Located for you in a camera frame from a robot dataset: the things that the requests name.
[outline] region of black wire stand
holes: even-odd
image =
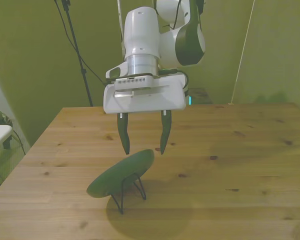
[[[145,189],[144,189],[144,186],[141,182],[141,179],[139,177],[139,175],[137,173],[133,173],[131,174],[130,176],[127,176],[125,179],[122,180],[121,182],[121,203],[119,204],[118,200],[115,198],[115,196],[113,194],[111,194],[111,197],[113,198],[116,206],[118,207],[118,210],[119,212],[123,215],[124,214],[124,187],[125,187],[125,181],[127,178],[131,177],[131,176],[137,176],[138,177],[138,180],[139,180],[139,184],[140,184],[140,187],[136,184],[136,182],[134,181],[133,182],[133,185],[135,185],[136,189],[138,189],[138,191],[140,192],[141,194],[141,197],[143,198],[143,200],[146,200],[147,199],[147,196],[146,196],[146,192],[145,192]]]

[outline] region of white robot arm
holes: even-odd
[[[198,64],[205,53],[199,17],[204,0],[154,0],[153,7],[130,11],[124,25],[124,62],[106,73],[103,96],[107,114],[117,114],[118,131],[130,152],[128,113],[161,111],[161,154],[172,122],[172,110],[186,107],[187,79],[177,68]],[[172,28],[160,34],[159,14]]]

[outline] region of green plate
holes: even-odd
[[[127,188],[138,179],[138,176],[141,177],[151,167],[154,159],[155,154],[153,150],[139,151],[118,162],[98,176],[88,186],[86,192],[93,198],[103,198],[119,193],[124,179],[124,188]]]

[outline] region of metal cylinder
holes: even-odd
[[[126,58],[128,75],[153,74],[158,75],[158,59],[150,54],[135,54]]]

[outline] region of wooden table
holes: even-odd
[[[155,151],[120,215],[88,185],[125,157],[117,117],[64,108],[0,187],[0,240],[300,240],[300,110],[194,105],[131,114],[131,153]]]

